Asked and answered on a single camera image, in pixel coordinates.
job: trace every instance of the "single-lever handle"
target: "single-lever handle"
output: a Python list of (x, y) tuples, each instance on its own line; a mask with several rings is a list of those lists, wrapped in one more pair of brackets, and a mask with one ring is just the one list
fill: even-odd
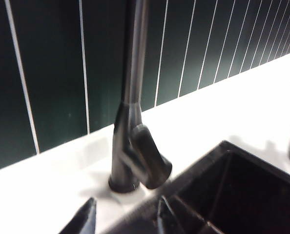
[(172, 164), (159, 153), (149, 129), (137, 125), (130, 134), (130, 142), (147, 172), (145, 178), (139, 178), (140, 182), (149, 189), (161, 186), (168, 179)]

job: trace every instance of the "wall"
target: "wall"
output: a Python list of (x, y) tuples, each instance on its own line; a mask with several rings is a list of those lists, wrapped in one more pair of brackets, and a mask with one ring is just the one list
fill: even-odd
[[(0, 1), (0, 168), (113, 123), (125, 0)], [(290, 53), (290, 0), (152, 0), (142, 109)]]

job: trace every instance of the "dark object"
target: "dark object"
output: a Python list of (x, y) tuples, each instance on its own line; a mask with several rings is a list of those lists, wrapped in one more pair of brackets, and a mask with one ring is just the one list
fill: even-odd
[(142, 124), (141, 90), (148, 18), (148, 0), (128, 0), (126, 9), (124, 78), (113, 135), (110, 188), (127, 193), (139, 186), (161, 186), (172, 165), (162, 157)]
[(96, 201), (90, 198), (73, 216), (60, 234), (94, 234)]
[(290, 234), (290, 175), (224, 141), (109, 233), (138, 227), (146, 227), (142, 234)]

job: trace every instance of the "kitchen faucet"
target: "kitchen faucet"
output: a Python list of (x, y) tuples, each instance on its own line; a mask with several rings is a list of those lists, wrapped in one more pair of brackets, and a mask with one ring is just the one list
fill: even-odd
[(172, 164), (158, 151), (149, 129), (142, 124), (141, 92), (145, 60), (149, 0), (127, 0), (124, 39), (124, 73), (121, 103), (115, 120), (110, 188), (134, 191), (143, 183), (161, 186)]

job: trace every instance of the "kitchen sink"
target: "kitchen sink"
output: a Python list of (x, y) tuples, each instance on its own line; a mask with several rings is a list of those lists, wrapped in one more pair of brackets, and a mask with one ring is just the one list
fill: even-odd
[(290, 234), (290, 175), (223, 141), (107, 233)]

